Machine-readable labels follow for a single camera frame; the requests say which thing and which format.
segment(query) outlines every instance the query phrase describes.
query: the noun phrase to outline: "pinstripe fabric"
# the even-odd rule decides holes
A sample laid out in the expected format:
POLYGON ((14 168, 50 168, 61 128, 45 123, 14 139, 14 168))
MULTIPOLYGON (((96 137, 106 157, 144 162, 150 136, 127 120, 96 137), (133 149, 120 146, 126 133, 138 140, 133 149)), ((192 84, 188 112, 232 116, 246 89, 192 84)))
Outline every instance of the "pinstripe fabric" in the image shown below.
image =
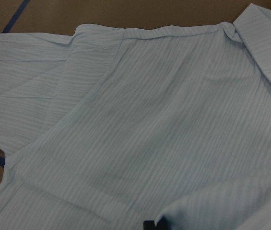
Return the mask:
POLYGON ((0 36, 0 229, 162 216, 173 230, 271 229, 271 74, 245 23, 261 10, 236 26, 0 36))
POLYGON ((234 25, 271 83, 271 21, 255 5, 250 5, 234 25))

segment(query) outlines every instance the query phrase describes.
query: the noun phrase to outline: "shirt sleeve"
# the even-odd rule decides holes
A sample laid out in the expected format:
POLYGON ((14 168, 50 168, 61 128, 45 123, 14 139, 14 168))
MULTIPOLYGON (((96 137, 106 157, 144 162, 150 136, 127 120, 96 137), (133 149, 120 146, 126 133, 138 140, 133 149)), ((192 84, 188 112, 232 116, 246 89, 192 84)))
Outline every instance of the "shirt sleeve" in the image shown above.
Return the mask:
POLYGON ((88 24, 74 36, 0 34, 0 149, 5 154, 34 141, 93 88, 117 53, 118 31, 88 24), (108 33, 117 36, 102 39, 108 33))

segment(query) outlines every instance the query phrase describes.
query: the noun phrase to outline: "shirt collar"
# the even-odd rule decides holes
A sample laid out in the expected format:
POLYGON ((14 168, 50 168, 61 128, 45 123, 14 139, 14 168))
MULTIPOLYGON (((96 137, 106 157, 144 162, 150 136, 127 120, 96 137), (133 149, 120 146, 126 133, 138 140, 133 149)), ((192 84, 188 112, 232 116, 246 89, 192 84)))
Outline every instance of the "shirt collar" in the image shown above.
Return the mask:
POLYGON ((250 4, 233 22, 245 46, 271 83, 271 20, 261 7, 250 4))

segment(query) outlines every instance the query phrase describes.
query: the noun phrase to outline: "shirt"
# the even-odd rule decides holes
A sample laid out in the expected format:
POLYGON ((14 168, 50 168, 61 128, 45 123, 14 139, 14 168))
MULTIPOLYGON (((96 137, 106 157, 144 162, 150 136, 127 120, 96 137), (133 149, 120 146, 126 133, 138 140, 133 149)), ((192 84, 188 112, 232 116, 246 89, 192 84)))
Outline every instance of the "shirt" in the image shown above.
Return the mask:
POLYGON ((0 34, 0 229, 271 229, 271 11, 0 34))

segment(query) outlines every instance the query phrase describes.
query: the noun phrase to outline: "brown floor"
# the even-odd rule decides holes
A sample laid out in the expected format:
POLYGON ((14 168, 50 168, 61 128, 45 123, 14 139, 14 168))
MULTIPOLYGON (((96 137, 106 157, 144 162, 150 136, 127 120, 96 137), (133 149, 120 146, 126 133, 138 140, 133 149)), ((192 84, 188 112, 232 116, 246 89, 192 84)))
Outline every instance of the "brown floor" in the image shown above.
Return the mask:
MULTIPOLYGON (((22 1, 0 0, 0 33, 22 1)), ((154 29, 233 22, 251 2, 271 9, 271 0, 31 0, 11 33, 72 35, 84 23, 154 29)))

